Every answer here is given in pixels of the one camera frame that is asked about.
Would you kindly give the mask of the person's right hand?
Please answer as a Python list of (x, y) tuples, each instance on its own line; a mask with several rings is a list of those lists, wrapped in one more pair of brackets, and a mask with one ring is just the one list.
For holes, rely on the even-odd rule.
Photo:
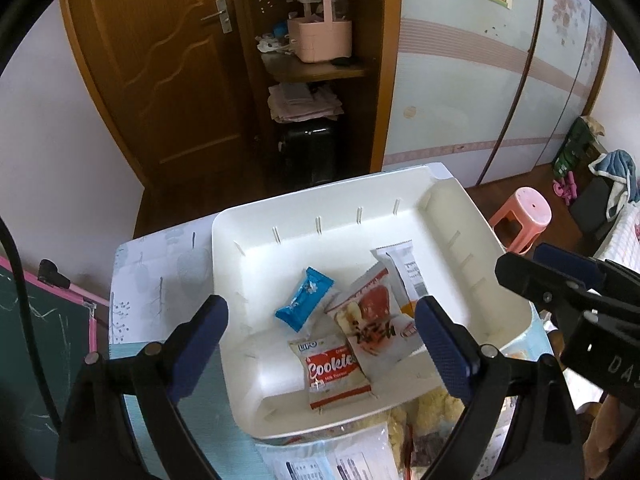
[(582, 446), (586, 479), (597, 479), (604, 473), (610, 461), (610, 448), (621, 434), (620, 401), (614, 396), (607, 396)]

